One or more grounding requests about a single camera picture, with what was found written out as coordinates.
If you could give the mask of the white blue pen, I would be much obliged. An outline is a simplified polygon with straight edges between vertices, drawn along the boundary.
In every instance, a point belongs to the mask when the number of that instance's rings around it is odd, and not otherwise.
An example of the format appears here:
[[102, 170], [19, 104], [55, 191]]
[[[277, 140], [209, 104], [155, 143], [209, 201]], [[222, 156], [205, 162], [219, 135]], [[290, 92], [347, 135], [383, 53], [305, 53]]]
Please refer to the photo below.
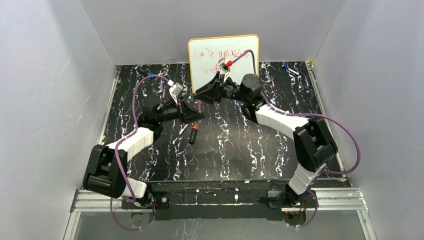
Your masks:
[[287, 65], [283, 65], [283, 68], [285, 69], [285, 70], [287, 70], [287, 71], [289, 71], [289, 72], [291, 72], [292, 74], [295, 74], [295, 75], [299, 75], [299, 72], [298, 71], [295, 71], [295, 70], [293, 70], [293, 69], [291, 69], [291, 68], [289, 68]]

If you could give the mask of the black orange highlighter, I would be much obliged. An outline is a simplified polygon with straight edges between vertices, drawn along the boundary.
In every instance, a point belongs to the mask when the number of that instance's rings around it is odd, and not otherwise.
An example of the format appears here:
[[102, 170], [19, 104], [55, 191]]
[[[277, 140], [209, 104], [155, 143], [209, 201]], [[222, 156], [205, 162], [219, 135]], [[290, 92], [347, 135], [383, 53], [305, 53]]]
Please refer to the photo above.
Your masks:
[[191, 132], [190, 132], [190, 137], [189, 137], [189, 141], [188, 141], [190, 145], [195, 144], [195, 141], [196, 141], [196, 138], [197, 138], [197, 133], [198, 133], [198, 125], [195, 123], [194, 126], [191, 129]]

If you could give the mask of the pink marker pen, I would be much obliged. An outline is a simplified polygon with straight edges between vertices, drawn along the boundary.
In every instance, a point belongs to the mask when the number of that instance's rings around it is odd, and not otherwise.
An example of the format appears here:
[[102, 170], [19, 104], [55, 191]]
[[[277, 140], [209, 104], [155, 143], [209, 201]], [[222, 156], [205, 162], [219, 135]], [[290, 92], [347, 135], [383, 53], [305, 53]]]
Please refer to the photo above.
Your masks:
[[202, 101], [201, 100], [197, 101], [197, 109], [200, 113], [202, 112]]

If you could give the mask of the white green-tipped pen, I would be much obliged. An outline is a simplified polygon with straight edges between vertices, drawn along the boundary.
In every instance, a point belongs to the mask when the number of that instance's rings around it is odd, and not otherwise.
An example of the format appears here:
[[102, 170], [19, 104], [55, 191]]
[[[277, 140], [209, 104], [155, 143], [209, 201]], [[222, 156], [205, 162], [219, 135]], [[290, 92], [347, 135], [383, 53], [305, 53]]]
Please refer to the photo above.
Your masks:
[[181, 129], [178, 132], [178, 136], [179, 137], [181, 137], [184, 134], [184, 132], [186, 131], [186, 129], [188, 128], [188, 126], [189, 126], [189, 124], [184, 124], [184, 125], [181, 126]]

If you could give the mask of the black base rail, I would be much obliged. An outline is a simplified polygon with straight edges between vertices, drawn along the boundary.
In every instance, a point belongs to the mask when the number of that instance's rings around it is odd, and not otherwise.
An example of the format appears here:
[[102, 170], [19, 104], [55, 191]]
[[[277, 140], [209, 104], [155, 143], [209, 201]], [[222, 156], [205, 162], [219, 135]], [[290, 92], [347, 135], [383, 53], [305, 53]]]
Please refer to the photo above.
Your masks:
[[157, 221], [180, 219], [267, 219], [302, 224], [317, 200], [309, 193], [293, 203], [286, 180], [150, 181]]

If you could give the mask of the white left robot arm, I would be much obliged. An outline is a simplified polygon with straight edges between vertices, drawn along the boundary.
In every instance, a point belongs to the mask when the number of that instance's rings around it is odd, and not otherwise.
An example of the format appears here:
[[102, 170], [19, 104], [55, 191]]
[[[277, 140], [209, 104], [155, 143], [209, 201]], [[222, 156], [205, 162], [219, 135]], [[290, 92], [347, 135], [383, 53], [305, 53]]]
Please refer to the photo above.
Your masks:
[[127, 176], [128, 161], [159, 139], [164, 122], [179, 120], [186, 126], [204, 117], [183, 98], [145, 105], [131, 133], [113, 143], [97, 144], [92, 148], [83, 188], [113, 199], [123, 197], [135, 201], [144, 198], [148, 185]]

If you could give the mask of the blue black marker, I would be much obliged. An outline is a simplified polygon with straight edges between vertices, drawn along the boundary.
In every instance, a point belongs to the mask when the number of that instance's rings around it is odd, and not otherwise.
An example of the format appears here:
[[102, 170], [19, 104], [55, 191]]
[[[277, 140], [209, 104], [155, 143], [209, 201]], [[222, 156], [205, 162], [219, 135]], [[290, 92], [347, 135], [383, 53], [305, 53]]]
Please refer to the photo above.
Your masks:
[[153, 77], [155, 77], [156, 75], [154, 74], [154, 73], [152, 73], [152, 72], [150, 72], [150, 71], [148, 71], [148, 70], [139, 70], [138, 71], [138, 73], [143, 77], [143, 78], [147, 78], [147, 77], [149, 77], [149, 78], [153, 78]]

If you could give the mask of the orange framed whiteboard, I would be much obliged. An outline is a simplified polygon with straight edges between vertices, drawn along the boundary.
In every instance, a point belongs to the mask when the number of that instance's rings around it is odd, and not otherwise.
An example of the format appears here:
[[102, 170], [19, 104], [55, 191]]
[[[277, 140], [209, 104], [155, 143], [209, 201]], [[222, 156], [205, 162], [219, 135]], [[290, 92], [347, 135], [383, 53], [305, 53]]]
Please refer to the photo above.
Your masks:
[[258, 74], [260, 39], [256, 34], [193, 38], [187, 46], [194, 94], [217, 73], [236, 84], [246, 74]]

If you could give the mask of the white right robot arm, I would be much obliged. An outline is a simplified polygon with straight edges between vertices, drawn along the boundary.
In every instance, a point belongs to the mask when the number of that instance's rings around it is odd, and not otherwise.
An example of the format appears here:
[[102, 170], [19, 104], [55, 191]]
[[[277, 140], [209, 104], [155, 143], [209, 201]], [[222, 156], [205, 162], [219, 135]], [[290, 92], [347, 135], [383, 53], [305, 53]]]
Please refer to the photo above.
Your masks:
[[298, 165], [283, 193], [275, 197], [284, 205], [301, 203], [313, 181], [338, 152], [323, 118], [292, 116], [268, 103], [260, 78], [253, 73], [245, 74], [240, 84], [224, 81], [224, 76], [217, 73], [194, 97], [211, 105], [219, 103], [222, 98], [242, 102], [241, 110], [248, 120], [291, 137]]

